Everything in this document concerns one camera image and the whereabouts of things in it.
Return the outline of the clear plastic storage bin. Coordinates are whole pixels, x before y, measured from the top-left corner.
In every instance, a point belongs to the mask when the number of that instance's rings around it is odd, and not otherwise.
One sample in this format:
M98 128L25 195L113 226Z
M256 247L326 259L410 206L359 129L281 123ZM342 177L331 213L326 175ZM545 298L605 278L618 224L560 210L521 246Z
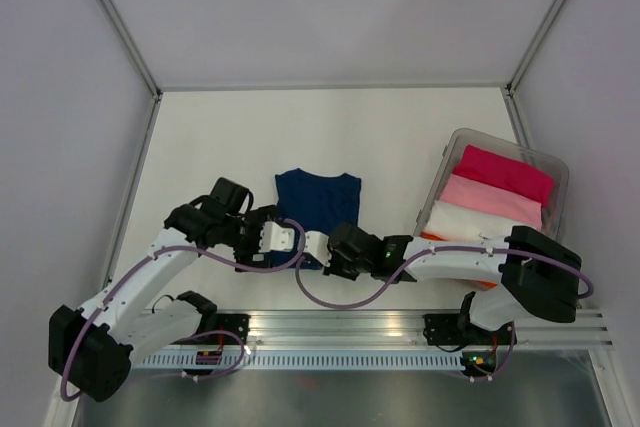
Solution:
M453 132L442 154L442 161L434 178L424 206L417 218L413 235L419 236L426 226L433 203L439 199L454 168L463 157L468 145L492 152L505 158L526 163L553 179L548 205L541 209L542 232L557 242L562 238L562 215L569 182L569 169L560 159L542 152L522 147L498 137L470 129L460 128Z

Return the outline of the white folded t-shirt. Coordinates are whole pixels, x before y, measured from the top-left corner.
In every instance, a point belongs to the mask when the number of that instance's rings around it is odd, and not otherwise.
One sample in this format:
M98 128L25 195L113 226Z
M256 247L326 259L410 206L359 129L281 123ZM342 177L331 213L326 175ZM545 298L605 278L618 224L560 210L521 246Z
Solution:
M520 226L534 228L521 221L435 201L422 234L442 240L474 242L507 237L514 227Z

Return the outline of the light pink folded t-shirt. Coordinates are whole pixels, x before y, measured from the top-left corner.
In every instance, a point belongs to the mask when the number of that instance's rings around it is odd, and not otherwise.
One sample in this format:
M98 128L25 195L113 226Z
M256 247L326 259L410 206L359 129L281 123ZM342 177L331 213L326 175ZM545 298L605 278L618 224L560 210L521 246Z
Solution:
M457 175L449 177L438 200L542 228L540 202Z

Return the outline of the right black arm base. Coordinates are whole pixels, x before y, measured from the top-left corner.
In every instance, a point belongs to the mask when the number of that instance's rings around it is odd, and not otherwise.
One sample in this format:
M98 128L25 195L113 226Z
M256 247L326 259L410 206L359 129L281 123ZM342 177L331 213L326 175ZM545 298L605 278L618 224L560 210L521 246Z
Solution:
M452 313L425 314L423 336L429 346L446 352L457 352L469 346L508 346L511 326L505 324L496 331L473 325L466 317Z

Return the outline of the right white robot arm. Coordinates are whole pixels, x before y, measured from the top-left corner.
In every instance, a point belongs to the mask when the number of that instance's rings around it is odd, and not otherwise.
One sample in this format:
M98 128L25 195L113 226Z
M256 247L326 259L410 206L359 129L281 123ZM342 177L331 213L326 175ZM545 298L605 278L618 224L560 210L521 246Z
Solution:
M525 226L502 238L465 243L408 235L378 238L345 223L330 235L327 251L324 274L349 280L367 274L386 284L435 279L491 284L462 301L456 328L469 342L529 317L570 324L583 296L579 289L590 284L576 253Z

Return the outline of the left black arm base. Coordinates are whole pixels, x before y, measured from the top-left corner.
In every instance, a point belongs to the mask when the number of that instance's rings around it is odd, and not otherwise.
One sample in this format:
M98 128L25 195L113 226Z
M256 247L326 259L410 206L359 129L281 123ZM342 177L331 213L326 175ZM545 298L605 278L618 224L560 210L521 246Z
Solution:
M243 342L247 340L250 328L251 317L245 313L218 313L205 317L198 328L198 333L205 333L213 330L231 332L238 336ZM196 340L204 345L238 345L238 341L226 334L210 334Z

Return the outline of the right aluminium frame post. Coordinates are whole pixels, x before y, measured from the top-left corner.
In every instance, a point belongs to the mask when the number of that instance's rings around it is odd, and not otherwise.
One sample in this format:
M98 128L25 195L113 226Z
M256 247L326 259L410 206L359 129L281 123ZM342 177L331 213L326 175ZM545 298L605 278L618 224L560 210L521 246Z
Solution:
M541 22L534 32L534 35L518 61L512 75L504 86L504 92L508 96L513 96L519 85L522 83L526 73L529 71L538 52L542 48L546 38L558 21L568 2L569 0L552 0L549 4Z

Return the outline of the magenta folded t-shirt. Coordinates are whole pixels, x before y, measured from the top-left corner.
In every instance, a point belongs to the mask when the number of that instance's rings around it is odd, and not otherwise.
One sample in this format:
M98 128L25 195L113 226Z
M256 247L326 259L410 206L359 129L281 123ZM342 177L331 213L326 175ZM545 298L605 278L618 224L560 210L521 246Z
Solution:
M521 161L468 145L454 175L506 190L547 207L554 180L548 174Z

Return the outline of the orange folded t-shirt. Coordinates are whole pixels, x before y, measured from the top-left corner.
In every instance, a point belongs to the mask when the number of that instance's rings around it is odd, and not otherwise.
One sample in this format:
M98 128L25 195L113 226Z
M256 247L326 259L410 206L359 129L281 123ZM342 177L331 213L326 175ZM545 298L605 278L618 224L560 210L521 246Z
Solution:
M424 239L419 250L445 247L442 252L430 253L417 260L407 271L416 280L452 279L481 285L482 289L495 287L501 278L498 265L501 257L485 252L485 240L466 242L449 241L438 236L421 233Z

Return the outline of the blue t-shirt with print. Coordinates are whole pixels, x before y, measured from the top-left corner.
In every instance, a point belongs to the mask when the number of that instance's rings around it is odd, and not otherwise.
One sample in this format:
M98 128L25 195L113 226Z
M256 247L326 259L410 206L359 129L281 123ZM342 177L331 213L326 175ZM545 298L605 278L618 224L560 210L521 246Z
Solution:
M323 177L297 168L274 179L280 214L296 221L306 233L329 235L342 223L358 224L360 178L348 173Z

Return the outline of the left aluminium frame post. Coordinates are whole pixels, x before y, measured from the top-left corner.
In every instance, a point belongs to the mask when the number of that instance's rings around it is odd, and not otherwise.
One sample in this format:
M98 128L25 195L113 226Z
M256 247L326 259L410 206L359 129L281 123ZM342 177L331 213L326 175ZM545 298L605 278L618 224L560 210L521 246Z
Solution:
M114 31L118 41L124 49L134 71L144 84L146 90L150 93L154 100L158 100L162 94L161 88L156 82L151 70L149 69L143 55L138 48L129 28L126 25L119 9L114 0L96 0L100 9L106 16L106 19Z

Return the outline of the aluminium frame post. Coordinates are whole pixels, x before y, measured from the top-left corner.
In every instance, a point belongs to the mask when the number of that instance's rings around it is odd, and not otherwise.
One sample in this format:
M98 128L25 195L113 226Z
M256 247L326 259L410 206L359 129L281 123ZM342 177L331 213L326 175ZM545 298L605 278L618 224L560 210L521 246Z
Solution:
M549 4L541 22L534 32L534 35L518 61L512 75L504 86L504 92L508 96L513 96L519 85L522 83L526 73L529 71L538 52L542 48L546 38L558 21L568 2L569 0L552 0Z
M118 41L124 49L134 71L144 84L146 90L150 93L154 100L158 100L162 94L161 88L156 82L151 70L149 69L143 55L138 48L129 28L126 25L119 9L114 0L96 0L100 9L106 16L106 19L114 31Z

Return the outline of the aluminium front rail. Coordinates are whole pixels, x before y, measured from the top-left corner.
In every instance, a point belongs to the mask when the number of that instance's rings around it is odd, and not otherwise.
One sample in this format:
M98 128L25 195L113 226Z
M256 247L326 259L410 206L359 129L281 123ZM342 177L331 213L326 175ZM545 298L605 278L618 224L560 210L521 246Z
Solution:
M420 349L427 346L425 318L454 316L452 310L253 310L240 330L250 344L266 349ZM516 348L609 350L611 335L603 315L582 309L570 324L535 318L515 323Z

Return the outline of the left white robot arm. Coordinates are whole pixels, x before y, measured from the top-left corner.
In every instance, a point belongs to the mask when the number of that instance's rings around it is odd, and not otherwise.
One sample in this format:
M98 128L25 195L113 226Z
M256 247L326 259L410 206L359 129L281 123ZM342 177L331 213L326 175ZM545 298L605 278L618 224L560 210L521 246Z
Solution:
M229 247L239 271L269 268L265 255L290 251L296 230L283 224L275 205L255 208L252 192L220 178L213 189L171 211L147 253L125 274L77 308L59 307L50 317L48 366L69 386L95 401L111 397L131 368L177 341L221 338L217 305L194 291L172 298L157 313L144 311L179 273L218 245Z

